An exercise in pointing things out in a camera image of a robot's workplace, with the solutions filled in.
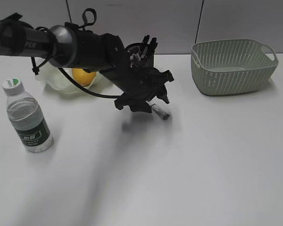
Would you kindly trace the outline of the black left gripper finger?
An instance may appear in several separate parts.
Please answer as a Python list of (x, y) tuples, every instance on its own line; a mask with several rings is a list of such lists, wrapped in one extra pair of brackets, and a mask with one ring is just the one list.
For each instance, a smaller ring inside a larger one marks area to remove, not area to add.
[(167, 82), (173, 82), (174, 81), (174, 78), (173, 78), (173, 75), (172, 73), (167, 70), (167, 71), (164, 71), (164, 72), (160, 72), (158, 70), (155, 71), (154, 73), (154, 85), (155, 85), (155, 88), (156, 88), (156, 93), (155, 93), (155, 96), (164, 101), (166, 104), (169, 104), (169, 99), (168, 99), (168, 96), (167, 96), (167, 89), (166, 89), (166, 86), (165, 84)]
[(129, 106), (132, 112), (152, 113), (152, 109), (146, 101), (134, 99), (126, 93), (123, 93), (114, 103), (118, 110), (122, 110), (124, 106)]

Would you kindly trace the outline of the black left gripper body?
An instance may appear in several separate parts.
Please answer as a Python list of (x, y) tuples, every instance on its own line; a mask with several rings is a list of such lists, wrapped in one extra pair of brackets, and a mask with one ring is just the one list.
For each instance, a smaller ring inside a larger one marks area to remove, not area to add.
[(142, 68), (121, 65), (102, 70), (101, 74), (130, 97), (151, 101), (156, 97), (156, 88), (153, 81), (156, 70), (158, 69), (155, 67)]

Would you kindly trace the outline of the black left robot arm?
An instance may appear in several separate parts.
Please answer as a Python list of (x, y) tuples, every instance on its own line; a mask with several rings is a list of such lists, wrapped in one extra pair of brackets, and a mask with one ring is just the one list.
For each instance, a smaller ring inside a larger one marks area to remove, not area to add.
[(156, 39), (146, 36), (125, 48), (118, 36), (97, 35), (71, 23), (33, 28), (17, 13), (0, 20), (0, 56), (29, 57), (35, 74), (40, 71), (38, 57), (62, 74), (66, 68), (99, 72), (122, 91), (113, 96), (119, 110), (128, 106), (132, 112), (150, 113), (153, 98), (169, 103), (165, 84), (174, 78), (153, 66), (156, 47)]

